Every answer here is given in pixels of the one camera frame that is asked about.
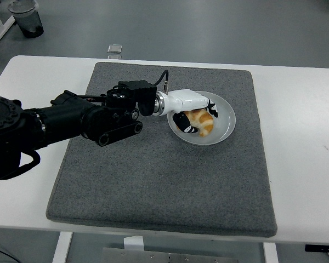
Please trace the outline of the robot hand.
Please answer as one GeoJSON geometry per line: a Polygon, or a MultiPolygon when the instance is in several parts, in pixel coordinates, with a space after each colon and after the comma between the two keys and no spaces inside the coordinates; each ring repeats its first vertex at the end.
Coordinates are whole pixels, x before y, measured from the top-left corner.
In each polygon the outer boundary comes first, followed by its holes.
{"type": "Polygon", "coordinates": [[[160,115],[172,112],[172,119],[183,133],[199,133],[205,137],[213,131],[214,119],[218,117],[215,103],[190,89],[174,90],[159,99],[160,115]]]}

